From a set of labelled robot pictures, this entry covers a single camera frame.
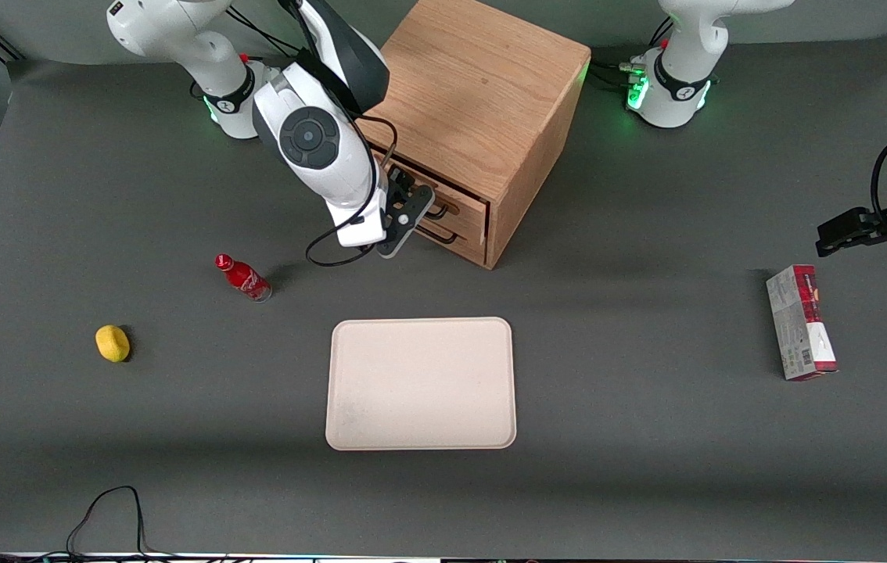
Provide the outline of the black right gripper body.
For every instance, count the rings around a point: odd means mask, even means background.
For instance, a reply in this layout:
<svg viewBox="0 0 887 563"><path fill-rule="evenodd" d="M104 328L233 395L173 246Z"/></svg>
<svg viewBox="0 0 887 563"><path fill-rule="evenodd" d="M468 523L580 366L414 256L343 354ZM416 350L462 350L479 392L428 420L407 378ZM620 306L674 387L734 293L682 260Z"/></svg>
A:
<svg viewBox="0 0 887 563"><path fill-rule="evenodd" d="M414 227L409 218L406 225L401 223L403 212L407 209L409 192L414 188L411 174L379 174L378 181L382 202L380 207L380 225L386 236L408 236Z"/></svg>

